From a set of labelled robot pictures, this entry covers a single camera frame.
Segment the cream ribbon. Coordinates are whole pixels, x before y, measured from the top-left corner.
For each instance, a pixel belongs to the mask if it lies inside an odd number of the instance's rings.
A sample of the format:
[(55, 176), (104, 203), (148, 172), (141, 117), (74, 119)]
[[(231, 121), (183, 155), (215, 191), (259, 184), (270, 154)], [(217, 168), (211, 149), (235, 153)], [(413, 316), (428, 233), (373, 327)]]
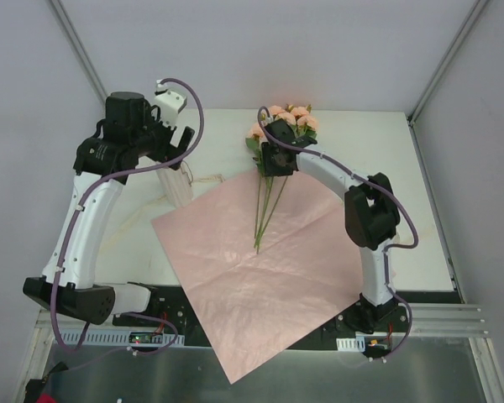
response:
[[(226, 178), (220, 173), (193, 175), (193, 198), (200, 194), (201, 186), (213, 187), (225, 181)], [(136, 175), (123, 191), (110, 215), (99, 255), (112, 254), (119, 243), (125, 241), (137, 227), (141, 228), (140, 233), (145, 235), (147, 231), (143, 227), (149, 226), (152, 218), (175, 209), (176, 207), (168, 201), (156, 171)]]

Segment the white ribbed ceramic vase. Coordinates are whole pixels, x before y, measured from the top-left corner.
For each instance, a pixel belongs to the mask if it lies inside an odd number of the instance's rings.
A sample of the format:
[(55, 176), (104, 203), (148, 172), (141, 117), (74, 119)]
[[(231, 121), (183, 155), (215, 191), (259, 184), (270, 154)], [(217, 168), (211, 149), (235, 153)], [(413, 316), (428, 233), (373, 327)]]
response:
[(164, 168), (156, 171), (168, 201), (176, 208), (185, 207), (193, 199), (193, 175), (186, 161), (177, 170)]

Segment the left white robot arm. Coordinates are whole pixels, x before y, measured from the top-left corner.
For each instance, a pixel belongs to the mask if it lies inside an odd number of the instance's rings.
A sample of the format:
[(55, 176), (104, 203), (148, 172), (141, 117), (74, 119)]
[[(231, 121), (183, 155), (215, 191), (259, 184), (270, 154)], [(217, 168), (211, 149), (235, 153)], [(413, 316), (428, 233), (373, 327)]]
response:
[(160, 319), (153, 288), (140, 283), (98, 285), (97, 254), (110, 212), (139, 159), (165, 163), (186, 152), (194, 131), (171, 139), (186, 96), (165, 89), (153, 102), (137, 92), (114, 92), (96, 132), (76, 150), (73, 192), (55, 250), (41, 276), (25, 280), (23, 293), (44, 309), (90, 324), (131, 312), (141, 326)]

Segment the pink wrapping paper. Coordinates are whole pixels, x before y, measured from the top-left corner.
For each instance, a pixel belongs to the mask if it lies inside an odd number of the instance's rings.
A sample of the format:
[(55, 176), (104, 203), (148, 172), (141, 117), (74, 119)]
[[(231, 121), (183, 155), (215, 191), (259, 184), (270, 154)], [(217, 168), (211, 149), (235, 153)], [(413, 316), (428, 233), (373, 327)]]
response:
[(152, 222), (230, 382), (337, 316), (363, 285), (343, 204), (309, 175), (276, 185), (255, 242), (258, 179), (249, 170)]

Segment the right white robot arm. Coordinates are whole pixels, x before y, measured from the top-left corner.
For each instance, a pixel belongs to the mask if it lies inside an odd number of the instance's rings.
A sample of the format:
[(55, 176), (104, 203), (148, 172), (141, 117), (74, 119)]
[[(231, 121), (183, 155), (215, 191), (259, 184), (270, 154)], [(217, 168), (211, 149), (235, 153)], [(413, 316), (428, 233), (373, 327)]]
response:
[(367, 177), (354, 173), (326, 155), (315, 139), (298, 138), (284, 120), (262, 123), (260, 129), (268, 140), (261, 147), (266, 175), (289, 176), (299, 171), (342, 200), (345, 231), (360, 249), (363, 275), (359, 299), (343, 314), (344, 323), (356, 332), (380, 331), (398, 305), (388, 259), (400, 213), (389, 179), (381, 173)]

